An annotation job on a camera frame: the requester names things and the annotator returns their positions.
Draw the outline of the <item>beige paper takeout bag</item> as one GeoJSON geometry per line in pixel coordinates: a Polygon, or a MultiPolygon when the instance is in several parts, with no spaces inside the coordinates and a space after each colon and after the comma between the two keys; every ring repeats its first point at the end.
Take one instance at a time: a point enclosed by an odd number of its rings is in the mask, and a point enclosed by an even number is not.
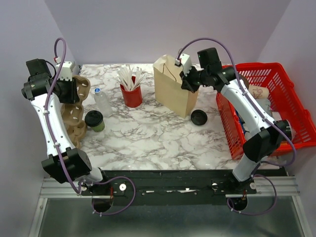
{"type": "Polygon", "coordinates": [[[185,118],[195,107],[198,92],[192,93],[181,88],[182,68],[175,66],[175,58],[163,55],[153,63],[156,100],[185,118]]]}

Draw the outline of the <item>black plastic cup lid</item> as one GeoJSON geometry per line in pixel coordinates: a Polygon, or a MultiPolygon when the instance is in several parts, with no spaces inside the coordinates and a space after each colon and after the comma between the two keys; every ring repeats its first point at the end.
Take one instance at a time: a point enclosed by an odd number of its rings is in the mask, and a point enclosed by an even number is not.
{"type": "Polygon", "coordinates": [[[103,115],[97,110],[89,111],[84,118],[87,126],[96,127],[103,122],[103,115]]]}

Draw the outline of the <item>green paper coffee cup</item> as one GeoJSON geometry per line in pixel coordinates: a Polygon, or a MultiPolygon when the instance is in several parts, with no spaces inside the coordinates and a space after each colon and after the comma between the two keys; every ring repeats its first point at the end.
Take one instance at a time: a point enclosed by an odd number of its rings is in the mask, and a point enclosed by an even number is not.
{"type": "Polygon", "coordinates": [[[89,127],[94,132],[101,132],[105,129],[105,124],[104,124],[103,119],[93,120],[93,121],[89,122],[89,127]]]}

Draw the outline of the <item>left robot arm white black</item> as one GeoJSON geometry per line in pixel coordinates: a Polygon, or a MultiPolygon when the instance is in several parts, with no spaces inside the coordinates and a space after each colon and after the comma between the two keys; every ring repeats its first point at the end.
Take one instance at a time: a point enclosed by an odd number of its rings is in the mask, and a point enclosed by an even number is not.
{"type": "Polygon", "coordinates": [[[35,109],[44,132],[47,158],[41,162],[42,167],[61,184],[84,182],[104,195],[109,191],[109,182],[103,179],[99,168],[92,166],[79,144],[87,129],[82,119],[82,102],[88,96],[90,82],[73,76],[73,62],[62,62],[59,58],[55,62],[51,74],[50,62],[27,61],[30,76],[21,90],[35,109]]]}

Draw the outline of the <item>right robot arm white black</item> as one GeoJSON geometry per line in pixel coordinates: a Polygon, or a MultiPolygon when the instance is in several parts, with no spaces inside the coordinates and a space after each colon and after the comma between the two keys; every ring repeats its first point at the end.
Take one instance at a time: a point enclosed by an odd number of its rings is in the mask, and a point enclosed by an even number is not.
{"type": "Polygon", "coordinates": [[[292,134],[286,120],[276,121],[264,111],[248,91],[235,66],[222,66],[217,50],[209,48],[198,52],[201,70],[191,63],[188,54],[179,52],[175,65],[182,68],[181,88],[192,93],[200,86],[213,87],[224,96],[242,117],[250,132],[250,139],[243,145],[243,156],[233,169],[233,178],[227,181],[228,190],[234,194],[245,188],[245,181],[260,163],[280,147],[283,140],[292,144],[292,134]]]}

